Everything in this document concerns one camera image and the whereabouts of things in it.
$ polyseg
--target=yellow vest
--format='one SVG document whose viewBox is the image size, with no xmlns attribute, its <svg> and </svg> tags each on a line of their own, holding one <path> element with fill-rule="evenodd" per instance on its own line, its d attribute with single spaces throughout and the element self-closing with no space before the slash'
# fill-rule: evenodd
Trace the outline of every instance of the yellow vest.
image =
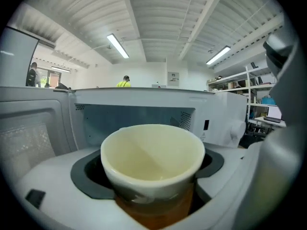
<svg viewBox="0 0 307 230">
<path fill-rule="evenodd" d="M 126 81 L 122 81 L 122 82 L 119 82 L 116 87 L 119 87 L 119 88 L 127 88 L 127 87 L 131 87 L 131 84 L 129 82 L 126 82 Z"/>
</svg>

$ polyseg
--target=machine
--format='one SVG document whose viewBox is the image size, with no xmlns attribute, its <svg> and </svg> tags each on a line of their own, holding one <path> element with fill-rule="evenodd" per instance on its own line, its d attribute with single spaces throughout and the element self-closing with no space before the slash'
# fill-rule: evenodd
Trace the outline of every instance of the machine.
<svg viewBox="0 0 307 230">
<path fill-rule="evenodd" d="M 287 128 L 248 149 L 237 148 L 245 130 L 246 99 L 241 95 L 154 88 L 1 87 L 1 166 L 12 190 L 47 229 L 144 230 L 116 204 L 102 167 L 91 170 L 91 166 L 99 161 L 102 141 L 119 128 L 168 124 L 198 136 L 207 156 L 196 173 L 202 206 L 166 229 L 255 226 L 276 207 L 295 179 L 306 139 L 300 116 L 304 105 L 290 108 L 291 95 L 285 88 L 289 82 L 303 84 L 304 76 L 294 72 L 306 62 L 295 37 L 277 46 L 270 40 L 273 37 L 277 38 L 271 35 L 265 45 L 268 65 L 278 79 L 271 96 Z M 302 96 L 307 96 L 301 87 Z M 99 181 L 96 172 L 102 176 Z M 43 192 L 35 202 L 29 200 L 33 190 Z"/>
</svg>

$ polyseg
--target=monitor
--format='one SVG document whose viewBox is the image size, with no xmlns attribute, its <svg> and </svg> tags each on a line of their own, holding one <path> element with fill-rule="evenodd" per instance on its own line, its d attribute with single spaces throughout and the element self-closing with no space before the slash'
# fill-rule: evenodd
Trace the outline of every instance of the monitor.
<svg viewBox="0 0 307 230">
<path fill-rule="evenodd" d="M 267 111 L 267 117 L 273 117 L 273 118 L 281 119 L 282 113 L 279 110 L 278 106 L 269 105 L 268 111 Z"/>
</svg>

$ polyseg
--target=cup rim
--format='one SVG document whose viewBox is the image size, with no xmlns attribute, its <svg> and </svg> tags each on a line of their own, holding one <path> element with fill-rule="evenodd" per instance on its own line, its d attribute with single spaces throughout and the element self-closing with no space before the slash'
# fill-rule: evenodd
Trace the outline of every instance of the cup rim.
<svg viewBox="0 0 307 230">
<path fill-rule="evenodd" d="M 126 128 L 133 128 L 133 127 L 139 127 L 139 126 L 166 126 L 166 127 L 171 127 L 174 129 L 178 129 L 181 130 L 183 132 L 188 133 L 190 136 L 192 136 L 194 139 L 197 140 L 197 142 L 199 142 L 201 144 L 202 149 L 202 154 L 200 154 L 196 161 L 193 163 L 193 165 L 186 170 L 185 172 L 176 175 L 174 177 L 168 178 L 168 179 L 164 179 L 164 180 L 158 180 L 158 181 L 147 181 L 147 180 L 141 180 L 141 179 L 136 179 L 130 176 L 127 176 L 119 171 L 117 171 L 107 160 L 106 156 L 105 156 L 105 151 L 102 148 L 105 141 L 111 137 L 116 135 L 118 132 L 122 131 L 121 129 L 113 132 L 111 135 L 109 135 L 101 144 L 100 147 L 100 154 L 101 154 L 101 163 L 104 167 L 105 170 L 107 170 L 108 173 L 110 173 L 113 177 L 125 182 L 126 184 L 130 184 L 130 185 L 137 185 L 137 186 L 142 186 L 142 187 L 149 187 L 149 188 L 155 188 L 155 187 L 161 187 L 161 186 L 167 186 L 167 185 L 171 185 L 171 184 L 175 184 L 178 183 L 180 181 L 183 181 L 189 177 L 191 177 L 193 174 L 196 173 L 196 171 L 200 168 L 202 162 L 203 162 L 203 158 L 205 156 L 205 145 L 204 143 L 193 133 L 179 128 L 179 127 L 175 127 L 175 126 L 171 126 L 171 125 L 160 125 L 160 124 L 145 124 L 145 125 L 134 125 L 134 126 L 130 126 L 130 127 L 125 127 Z"/>
</svg>

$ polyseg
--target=fluorescent light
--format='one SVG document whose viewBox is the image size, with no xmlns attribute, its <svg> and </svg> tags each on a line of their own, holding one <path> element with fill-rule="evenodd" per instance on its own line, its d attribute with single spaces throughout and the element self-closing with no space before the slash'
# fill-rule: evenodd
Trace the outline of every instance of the fluorescent light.
<svg viewBox="0 0 307 230">
<path fill-rule="evenodd" d="M 64 72 L 70 72 L 69 70 L 65 70 L 65 69 L 61 69 L 61 68 L 57 68 L 57 67 L 51 67 L 54 70 L 59 70 L 59 71 L 64 71 Z"/>
<path fill-rule="evenodd" d="M 119 51 L 119 53 L 125 58 L 128 59 L 129 55 L 127 54 L 127 52 L 124 50 L 124 48 L 122 47 L 122 45 L 119 43 L 119 41 L 117 40 L 117 38 L 114 36 L 114 34 L 111 34 L 109 36 L 107 36 L 107 39 L 111 42 L 111 44 L 113 44 L 113 46 Z"/>
<path fill-rule="evenodd" d="M 220 52 L 218 52 L 215 56 L 213 56 L 210 60 L 206 62 L 207 65 L 211 65 L 213 62 L 215 62 L 218 58 L 222 57 L 224 54 L 226 54 L 230 50 L 229 46 L 225 46 Z"/>
<path fill-rule="evenodd" d="M 8 56 L 14 56 L 13 53 L 6 52 L 6 51 L 4 51 L 4 50 L 1 50 L 0 52 L 1 52 L 2 54 L 8 55 Z"/>
</svg>

